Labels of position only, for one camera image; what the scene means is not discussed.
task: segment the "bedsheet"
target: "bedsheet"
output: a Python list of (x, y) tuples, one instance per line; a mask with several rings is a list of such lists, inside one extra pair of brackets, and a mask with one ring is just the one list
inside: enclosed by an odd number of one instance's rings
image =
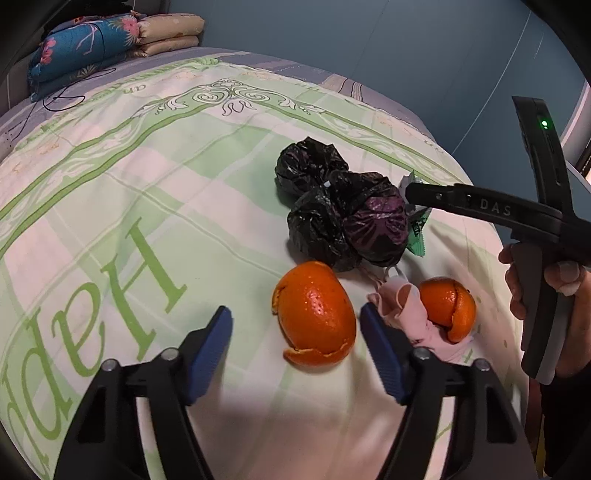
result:
[[(305, 82), (315, 83), (321, 85), (323, 88), (339, 92), (342, 95), (355, 98), (368, 105), (381, 109), (399, 120), (402, 120), (409, 125), (419, 130), (424, 135), (434, 140), (433, 136), (425, 127), (422, 120), (406, 107), (400, 105), (381, 93), (372, 90), (359, 82), (348, 79), (338, 74), (330, 73), (322, 69), (302, 65), (292, 60), (282, 60), (268, 55), (258, 53), (250, 53), (247, 51), (233, 51), (225, 48), (210, 48), (210, 47), (192, 47), (185, 50), (172, 51), (154, 56), (149, 59), (133, 59), (119, 63), (112, 72), (111, 68), (106, 69), (105, 72), (98, 72), (91, 75), (86, 80), (76, 83), (67, 89), (64, 96), (72, 97), (76, 95), (84, 95), (86, 92), (97, 88), (107, 83), (114, 82), (125, 76), (129, 76), (143, 70), (148, 70), (160, 67), (171, 61), (186, 60), (197, 57), (214, 57), (223, 59), (224, 62), (238, 65), (247, 65), (259, 69), (269, 70), (271, 72), (279, 73), (283, 76), (296, 78)], [(57, 100), (51, 102), (51, 99), (46, 101), (51, 110), (59, 110), (69, 105), (70, 100)], [(28, 100), (16, 105), (12, 110), (5, 115), (0, 116), (0, 138), (2, 134), (11, 129), (13, 134), (18, 133), (22, 127), (31, 105)], [(42, 104), (35, 106), (34, 112), (27, 121), (25, 128), (21, 135), (26, 135), (39, 123), (48, 120), (53, 115), (52, 111), (43, 108)]]
[[(271, 293), (301, 261), (275, 162), (306, 136), (334, 143), (354, 171), (397, 184), (409, 171), (469, 183), (407, 122), (354, 98), (267, 70), (190, 58), (97, 86), (41, 122), (0, 166), (0, 420), (50, 479), (69, 421), (100, 363), (147, 361), (232, 310), (230, 347), (190, 407), (218, 480), (373, 480), (404, 409), (388, 397), (361, 334), (337, 367), (310, 374), (282, 358)], [(474, 340), (456, 359), (488, 358), (521, 412), (521, 325), (508, 310), (501, 242), (488, 223), (434, 211), (425, 257), (399, 268), (418, 283), (448, 275), (478, 303)], [(340, 280), (358, 311), (372, 291)], [(142, 439), (163, 472), (147, 405)], [(445, 402), (428, 480), (453, 414)]]

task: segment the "pillow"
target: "pillow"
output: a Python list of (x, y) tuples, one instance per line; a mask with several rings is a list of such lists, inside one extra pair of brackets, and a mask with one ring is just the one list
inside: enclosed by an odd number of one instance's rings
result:
[(61, 75), (53, 80), (48, 80), (47, 82), (31, 82), (31, 101), (36, 102), (41, 100), (50, 93), (56, 92), (68, 85), (72, 85), (73, 83), (84, 80), (101, 69), (105, 69), (111, 65), (114, 65), (115, 63), (124, 61), (128, 54), (128, 52), (118, 53), (117, 55), (113, 55), (108, 59), (101, 60), (97, 63), (91, 63), (90, 65), (86, 65), (79, 70), (65, 73), (64, 75)]
[(167, 38), (138, 46), (131, 51), (134, 57), (151, 57), (165, 51), (180, 50), (181, 48), (196, 47), (199, 39), (195, 35), (185, 35), (179, 38)]
[(138, 22), (140, 45), (165, 38), (199, 35), (203, 31), (205, 20), (193, 14), (161, 14), (144, 18)]
[(118, 15), (92, 20), (49, 35), (35, 52), (31, 82), (47, 82), (129, 50), (138, 36), (137, 19)]
[[(135, 18), (137, 18), (137, 20), (143, 20), (144, 18), (147, 17), (147, 15), (139, 14), (134, 11), (129, 12), (129, 15), (133, 15)], [(55, 32), (59, 32), (60, 30), (65, 30), (66, 28), (74, 27), (75, 25), (79, 25), (81, 23), (86, 23), (86, 22), (90, 22), (93, 20), (104, 20), (104, 19), (113, 18), (113, 17), (120, 17), (120, 16), (121, 16), (121, 14), (108, 15), (106, 17), (100, 17), (99, 15), (88, 15), (86, 17), (76, 17), (76, 18), (73, 18), (72, 20), (68, 20), (67, 22), (60, 23), (58, 26), (52, 28), (51, 31), (47, 35), (51, 35)]]

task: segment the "blue gripper pad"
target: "blue gripper pad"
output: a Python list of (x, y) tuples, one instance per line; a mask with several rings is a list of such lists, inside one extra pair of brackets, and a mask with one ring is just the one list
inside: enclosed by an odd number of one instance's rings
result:
[(223, 351), (230, 342), (232, 326), (232, 313), (227, 307), (222, 306), (218, 308), (209, 324), (196, 332), (200, 336), (203, 335), (204, 338), (187, 369), (189, 405), (207, 392)]
[(361, 308), (359, 323), (386, 393), (406, 404), (414, 381), (408, 360), (413, 347), (406, 334), (387, 326), (372, 303)]

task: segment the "peeled orange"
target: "peeled orange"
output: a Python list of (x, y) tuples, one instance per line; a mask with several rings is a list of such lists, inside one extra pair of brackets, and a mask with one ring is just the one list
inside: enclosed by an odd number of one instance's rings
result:
[(324, 263), (311, 261), (289, 270), (275, 287), (271, 307), (291, 344), (283, 356), (295, 364), (337, 363), (355, 343), (353, 306)]
[(464, 286), (447, 277), (436, 277), (419, 285), (421, 301), (429, 320), (447, 330), (447, 339), (458, 343), (474, 327), (476, 302)]

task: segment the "screw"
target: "screw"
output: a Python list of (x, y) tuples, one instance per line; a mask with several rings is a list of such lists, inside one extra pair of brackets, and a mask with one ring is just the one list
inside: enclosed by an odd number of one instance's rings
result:
[(429, 360), (431, 358), (431, 352), (422, 346), (415, 348), (413, 355), (419, 360)]
[(476, 360), (474, 360), (474, 365), (481, 372), (488, 372), (491, 370), (490, 363), (484, 360), (483, 358), (477, 358)]
[(105, 372), (112, 372), (115, 368), (117, 368), (118, 365), (119, 362), (117, 360), (114, 358), (108, 358), (102, 363), (100, 368)]
[(162, 351), (160, 357), (162, 357), (163, 360), (170, 362), (178, 357), (178, 349), (173, 346), (166, 348)]

